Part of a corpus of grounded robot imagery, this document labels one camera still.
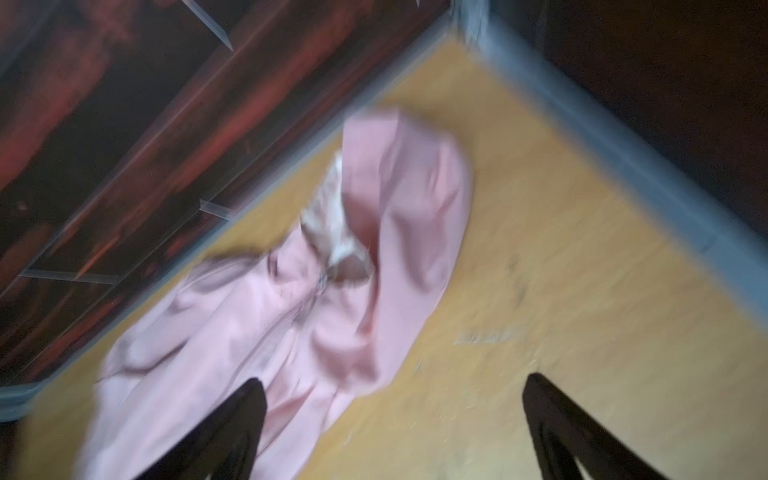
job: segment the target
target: fabric fold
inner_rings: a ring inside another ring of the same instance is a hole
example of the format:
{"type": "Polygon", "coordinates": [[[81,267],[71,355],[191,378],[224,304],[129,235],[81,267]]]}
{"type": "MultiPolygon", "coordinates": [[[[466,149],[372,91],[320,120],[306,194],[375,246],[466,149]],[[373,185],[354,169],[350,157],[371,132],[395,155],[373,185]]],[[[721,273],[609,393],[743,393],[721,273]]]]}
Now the fabric fold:
{"type": "Polygon", "coordinates": [[[471,203],[455,142],[397,110],[349,119],[284,242],[203,262],[109,352],[80,478],[134,478],[249,378],[252,479],[293,478],[352,400],[389,384],[448,285],[471,203]]]}

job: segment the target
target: pink jacket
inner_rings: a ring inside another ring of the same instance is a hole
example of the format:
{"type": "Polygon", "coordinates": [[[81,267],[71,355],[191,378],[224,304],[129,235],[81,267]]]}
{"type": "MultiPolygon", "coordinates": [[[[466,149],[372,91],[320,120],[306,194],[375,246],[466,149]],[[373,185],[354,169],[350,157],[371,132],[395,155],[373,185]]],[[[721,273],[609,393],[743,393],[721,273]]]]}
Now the pink jacket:
{"type": "Polygon", "coordinates": [[[348,120],[282,245],[202,263],[115,343],[80,477],[138,476],[252,377],[268,412],[251,478],[295,477],[394,378],[448,285],[471,182],[447,135],[398,111],[348,120]]]}

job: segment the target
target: gray baseboard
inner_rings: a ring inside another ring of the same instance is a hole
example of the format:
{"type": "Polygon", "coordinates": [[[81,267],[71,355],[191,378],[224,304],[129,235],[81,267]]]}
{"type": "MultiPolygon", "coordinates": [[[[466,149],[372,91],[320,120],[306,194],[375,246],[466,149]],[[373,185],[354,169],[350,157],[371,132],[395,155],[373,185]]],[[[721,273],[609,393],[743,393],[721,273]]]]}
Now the gray baseboard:
{"type": "Polygon", "coordinates": [[[29,413],[31,401],[42,383],[3,387],[0,393],[0,423],[14,422],[29,413]]]}
{"type": "Polygon", "coordinates": [[[474,47],[484,62],[586,145],[606,175],[768,326],[768,247],[762,238],[497,18],[488,18],[474,47]]]}

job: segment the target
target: reddish mural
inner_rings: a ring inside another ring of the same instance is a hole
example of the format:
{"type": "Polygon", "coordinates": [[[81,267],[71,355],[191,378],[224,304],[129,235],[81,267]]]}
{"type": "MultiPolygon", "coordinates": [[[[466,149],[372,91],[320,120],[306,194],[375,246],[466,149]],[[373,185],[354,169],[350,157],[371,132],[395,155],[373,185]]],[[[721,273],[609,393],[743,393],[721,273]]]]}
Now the reddish mural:
{"type": "MultiPolygon", "coordinates": [[[[181,2],[61,0],[7,62],[0,384],[44,379],[86,347],[224,222],[200,212],[200,200],[241,208],[449,7],[198,4],[232,51],[181,2]],[[117,281],[17,276],[24,268],[117,281]]],[[[19,38],[4,32],[3,48],[19,38]]]]}

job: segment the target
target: light wooden floor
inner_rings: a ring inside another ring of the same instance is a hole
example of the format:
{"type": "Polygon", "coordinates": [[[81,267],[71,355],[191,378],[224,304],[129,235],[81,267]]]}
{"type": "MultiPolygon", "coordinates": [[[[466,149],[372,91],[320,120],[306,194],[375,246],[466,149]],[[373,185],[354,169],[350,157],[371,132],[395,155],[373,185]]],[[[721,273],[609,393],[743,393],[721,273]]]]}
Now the light wooden floor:
{"type": "MultiPolygon", "coordinates": [[[[520,400],[536,370],[670,479],[768,478],[768,336],[585,151],[454,41],[384,103],[458,138],[472,216],[395,382],[352,405],[302,478],[540,478],[520,400]]],[[[338,146],[209,253],[278,242],[338,146]]],[[[21,478],[69,476],[101,358],[168,287],[36,399],[21,478]]]]}

